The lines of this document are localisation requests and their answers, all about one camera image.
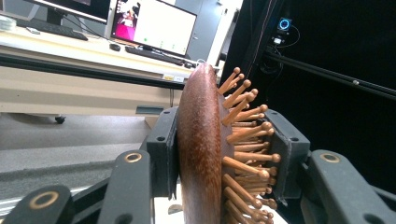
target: monitor stand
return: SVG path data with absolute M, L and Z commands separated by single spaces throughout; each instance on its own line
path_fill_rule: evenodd
M 47 23 L 62 25 L 62 19 L 64 14 L 62 12 L 57 12 L 53 8 L 47 8 Z

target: keyboard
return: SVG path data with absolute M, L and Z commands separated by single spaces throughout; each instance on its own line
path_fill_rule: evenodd
M 31 27 L 36 28 L 38 31 L 51 33 L 54 35 L 62 35 L 80 40 L 88 40 L 87 36 L 82 33 L 74 32 L 72 28 L 64 27 L 60 25 L 55 25 L 51 23 L 47 23 L 45 21 L 37 20 L 35 18 L 30 21 L 12 18 L 17 21 L 17 26 L 20 27 Z
M 143 56 L 143 57 L 147 57 L 147 58 L 151 58 L 151 59 L 156 59 L 159 61 L 163 61 L 166 63 L 174 63 L 176 65 L 183 65 L 183 61 L 180 59 L 176 59 L 176 58 L 171 58 L 169 56 L 165 56 L 163 54 L 160 53 L 156 53 L 155 51 L 150 51 L 150 50 L 145 50 L 145 49 L 136 49 L 134 47 L 129 47 L 129 46 L 125 46 L 125 50 L 128 53 L 132 53 L 135 55 L 139 55 L 139 56 Z

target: brass insert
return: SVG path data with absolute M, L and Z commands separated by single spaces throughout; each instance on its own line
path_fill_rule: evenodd
M 340 162 L 340 158 L 338 158 L 337 156 L 330 154 L 330 153 L 323 153 L 320 155 L 320 157 L 324 161 L 333 162 L 333 163 Z
M 136 162 L 136 161 L 140 161 L 140 159 L 142 159 L 142 155 L 140 155 L 137 152 L 134 152 L 134 153 L 130 153 L 130 154 L 126 155 L 124 159 L 126 162 Z
M 43 197 L 50 196 L 49 199 L 46 202 L 39 203 L 38 200 L 40 200 Z M 55 191 L 48 191 L 41 193 L 37 196 L 35 196 L 32 201 L 30 201 L 29 206 L 32 209 L 41 209 L 45 208 L 47 206 L 50 206 L 51 204 L 55 203 L 55 201 L 58 199 L 59 193 Z

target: computer mouse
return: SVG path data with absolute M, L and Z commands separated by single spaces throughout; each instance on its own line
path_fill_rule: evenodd
M 192 68 L 192 63 L 184 63 L 185 68 Z
M 120 50 L 121 50 L 121 47 L 120 47 L 120 45 L 118 45 L 118 44 L 110 44 L 109 47 L 110 47 L 112 50 L 115 50 L 115 51 L 120 51 Z

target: black metal rod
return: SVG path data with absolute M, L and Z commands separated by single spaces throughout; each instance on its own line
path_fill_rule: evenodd
M 373 83 L 366 82 L 358 78 L 348 77 L 340 73 L 335 73 L 330 70 L 316 67 L 312 64 L 302 63 L 284 56 L 276 55 L 274 53 L 266 52 L 264 54 L 264 57 L 396 101 L 396 91 L 393 89 L 375 85 Z
M 177 83 L 151 77 L 133 76 L 118 72 L 108 72 L 83 66 L 71 66 L 66 63 L 47 62 L 21 56 L 0 53 L 0 66 L 20 68 L 26 70 L 69 75 L 73 77 L 88 77 L 108 81 L 117 81 L 137 85 L 160 87 L 173 90 L 183 90 L 184 83 Z

